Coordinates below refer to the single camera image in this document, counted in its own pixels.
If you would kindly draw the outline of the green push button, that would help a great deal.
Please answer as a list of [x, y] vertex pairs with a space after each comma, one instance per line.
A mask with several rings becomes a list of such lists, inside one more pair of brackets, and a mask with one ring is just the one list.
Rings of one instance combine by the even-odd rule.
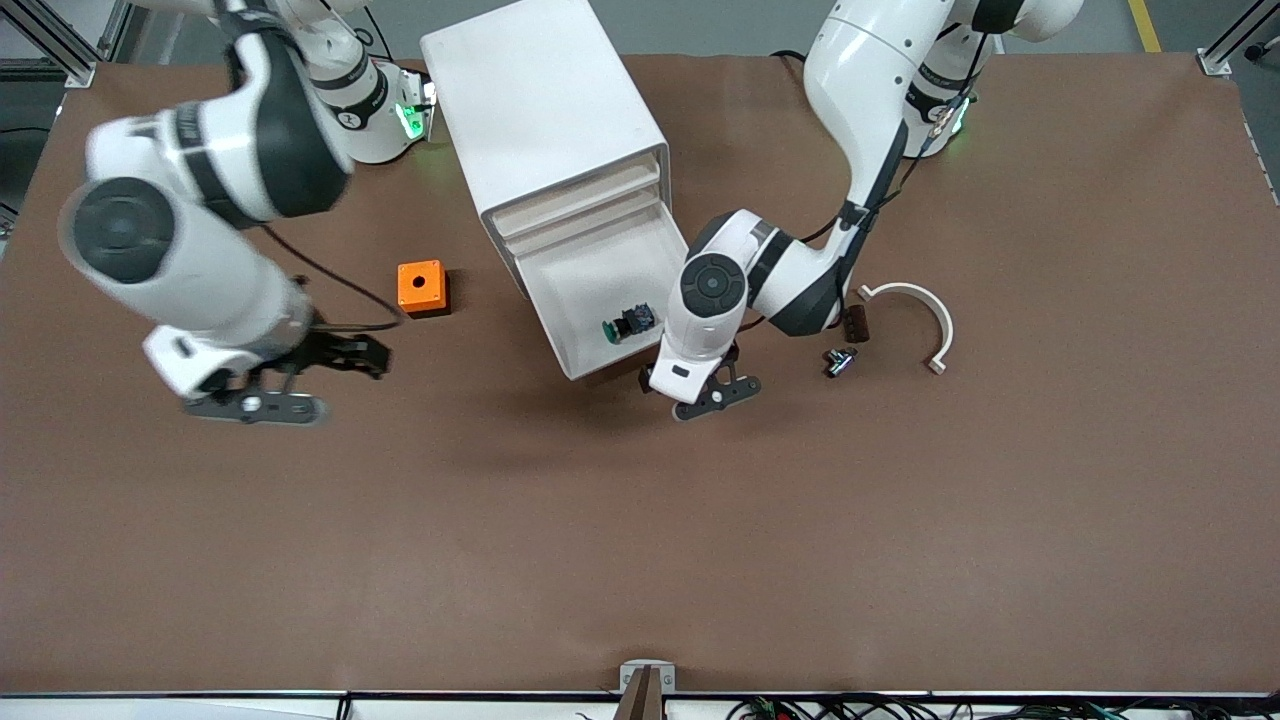
[[621, 345], [625, 340], [649, 332], [657, 325], [657, 315], [648, 304], [639, 304], [631, 309], [625, 309], [613, 320], [603, 322], [602, 331], [612, 345]]

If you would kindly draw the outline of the white drawer cabinet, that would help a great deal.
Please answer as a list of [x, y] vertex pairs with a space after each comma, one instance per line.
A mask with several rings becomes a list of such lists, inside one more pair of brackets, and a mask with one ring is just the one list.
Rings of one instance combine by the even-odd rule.
[[669, 145], [589, 0], [516, 0], [420, 47], [477, 217], [650, 152], [672, 202]]

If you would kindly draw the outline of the white table edge strip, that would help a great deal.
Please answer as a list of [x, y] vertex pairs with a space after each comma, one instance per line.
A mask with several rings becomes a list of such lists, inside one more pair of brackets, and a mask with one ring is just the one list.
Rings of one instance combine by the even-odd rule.
[[[612, 720], [618, 691], [0, 694], [0, 720]], [[667, 720], [1280, 720], [1263, 693], [678, 691]]]

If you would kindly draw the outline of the orange button enclosure box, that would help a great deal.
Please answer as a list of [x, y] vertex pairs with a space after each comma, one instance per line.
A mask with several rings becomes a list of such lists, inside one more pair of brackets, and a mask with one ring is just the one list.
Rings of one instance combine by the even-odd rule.
[[396, 295], [401, 311], [413, 319], [452, 313], [451, 278], [438, 259], [399, 264]]

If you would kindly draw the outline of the white curved plastic bracket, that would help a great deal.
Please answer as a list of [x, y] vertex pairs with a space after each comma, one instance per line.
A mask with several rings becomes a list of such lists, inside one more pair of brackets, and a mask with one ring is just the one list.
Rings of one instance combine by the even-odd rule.
[[918, 302], [924, 305], [931, 310], [940, 328], [940, 346], [934, 354], [928, 359], [927, 366], [936, 375], [943, 375], [947, 372], [947, 356], [954, 347], [956, 327], [954, 316], [942, 299], [928, 290], [924, 286], [909, 283], [909, 282], [891, 282], [870, 287], [868, 284], [861, 284], [858, 288], [858, 295], [861, 300], [870, 302], [879, 296], [899, 293], [915, 299]]

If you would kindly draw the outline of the grey metal edge bracket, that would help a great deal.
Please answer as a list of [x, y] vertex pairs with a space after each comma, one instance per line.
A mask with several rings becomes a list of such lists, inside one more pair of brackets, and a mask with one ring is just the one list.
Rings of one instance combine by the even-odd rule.
[[659, 659], [631, 659], [620, 665], [618, 693], [623, 694], [631, 680], [640, 676], [646, 682], [646, 688], [655, 687], [662, 696], [677, 692], [676, 666], [671, 661]]

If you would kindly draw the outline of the aluminium frame profile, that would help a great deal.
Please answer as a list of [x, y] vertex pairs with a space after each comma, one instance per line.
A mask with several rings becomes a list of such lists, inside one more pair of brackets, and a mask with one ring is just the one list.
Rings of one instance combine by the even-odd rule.
[[0, 82], [88, 88], [129, 55], [145, 19], [129, 0], [0, 0]]
[[1208, 47], [1196, 50], [1196, 60], [1208, 77], [1226, 77], [1233, 73], [1230, 58], [1238, 53], [1249, 63], [1258, 63], [1275, 47], [1280, 47], [1280, 35], [1256, 38], [1267, 23], [1280, 13], [1280, 0], [1253, 0]]

